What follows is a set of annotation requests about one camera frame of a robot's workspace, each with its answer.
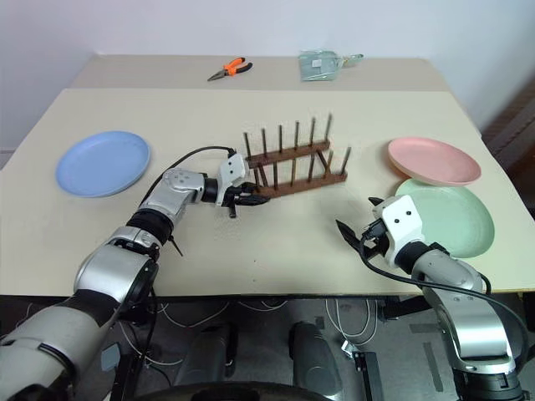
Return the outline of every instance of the pliers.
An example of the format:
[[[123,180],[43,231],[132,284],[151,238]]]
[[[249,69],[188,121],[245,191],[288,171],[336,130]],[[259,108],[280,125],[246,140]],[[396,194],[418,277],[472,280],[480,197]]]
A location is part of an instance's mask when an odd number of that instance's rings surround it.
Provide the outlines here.
[[[238,67],[241,63],[245,63],[245,58],[235,58],[229,64],[223,65],[223,69],[213,74],[208,80],[213,81],[214,79],[220,79],[226,77],[227,75],[233,76],[240,73],[245,73],[246,71],[252,68],[252,63],[248,63],[243,67]]]

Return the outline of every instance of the orange handle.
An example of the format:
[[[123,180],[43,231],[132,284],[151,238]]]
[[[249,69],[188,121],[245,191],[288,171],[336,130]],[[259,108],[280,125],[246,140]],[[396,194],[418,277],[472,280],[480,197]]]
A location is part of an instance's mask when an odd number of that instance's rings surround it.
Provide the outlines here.
[[[230,76],[233,76],[236,75],[237,66],[241,63],[245,63],[245,58],[235,58],[229,64],[225,64],[223,68],[228,72]]]

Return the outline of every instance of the beige table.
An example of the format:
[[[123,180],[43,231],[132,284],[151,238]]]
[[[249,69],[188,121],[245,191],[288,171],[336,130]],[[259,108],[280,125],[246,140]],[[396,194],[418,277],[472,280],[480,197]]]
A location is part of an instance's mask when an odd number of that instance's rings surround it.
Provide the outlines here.
[[[390,168],[385,146],[406,135],[446,140],[478,161],[483,175],[469,188],[491,212],[496,238],[487,253],[468,261],[497,291],[535,289],[532,218],[445,90],[66,89],[3,170],[0,293],[70,294],[83,258],[129,219],[153,179],[175,159],[203,145],[244,151],[243,131],[259,151],[262,127],[274,146],[277,124],[288,132],[299,119],[306,132],[315,115],[321,130],[329,112],[334,166],[345,147],[353,146],[348,180],[239,208],[236,220],[212,205],[190,206],[175,232],[185,257],[165,246],[155,284],[159,295],[416,292],[365,269],[334,223],[340,219],[358,230],[372,221],[366,198],[392,195],[405,179]],[[111,197],[80,199],[62,192],[54,181],[59,157],[107,129],[129,130],[148,141],[152,160],[145,175]],[[288,132],[285,141],[292,140]],[[224,156],[201,154],[184,167],[214,175]],[[299,171],[306,174],[306,165]],[[375,262],[385,267],[380,258]]]

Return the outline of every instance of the floor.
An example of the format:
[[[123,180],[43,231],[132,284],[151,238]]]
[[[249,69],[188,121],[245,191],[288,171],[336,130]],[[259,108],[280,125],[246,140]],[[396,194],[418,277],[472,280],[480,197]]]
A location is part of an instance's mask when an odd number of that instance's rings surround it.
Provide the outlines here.
[[[265,300],[269,305],[277,305],[279,300]],[[167,315],[175,322],[192,325],[205,317],[221,311],[227,302],[204,301],[195,303],[172,303],[166,308]],[[515,304],[512,297],[510,305]],[[375,321],[375,300],[369,301],[371,319],[365,333],[358,338],[364,341],[373,332]],[[31,315],[41,307],[32,304]],[[209,322],[195,328],[177,327],[163,312],[159,314],[153,342],[156,344],[152,357],[157,361],[173,363],[184,357],[188,346],[204,327],[218,322],[234,322],[239,326],[237,366],[231,380],[261,380],[277,383],[292,383],[292,360],[288,356],[288,331],[299,321],[314,322],[325,339],[328,340],[337,361],[344,383],[344,399],[359,400],[362,385],[354,364],[340,350],[343,338],[329,321],[324,299],[290,300],[277,310],[259,312],[266,309],[258,300],[229,302],[224,311]],[[329,300],[329,310],[336,322],[335,300]],[[0,321],[2,333],[13,329],[18,320],[26,315],[28,303],[19,299],[0,298]],[[366,301],[355,298],[339,298],[340,319],[346,333],[359,332],[366,320]],[[146,328],[136,327],[136,334],[143,342]],[[132,334],[126,330],[132,341]],[[119,325],[110,332],[103,348],[119,342],[123,349],[129,347]],[[532,333],[531,342],[535,342]],[[435,315],[432,311],[419,312],[398,320],[377,323],[373,339],[362,347],[365,351],[377,353],[383,382],[385,400],[436,400],[457,399],[451,380],[451,370],[437,331]],[[180,364],[159,366],[171,379]],[[103,373],[100,358],[93,365],[79,385],[78,401],[101,400],[109,392],[113,383],[113,372]],[[535,363],[528,364],[520,376],[522,387],[535,393]],[[166,388],[166,380],[160,372],[144,368],[138,386],[138,394],[150,393]]]

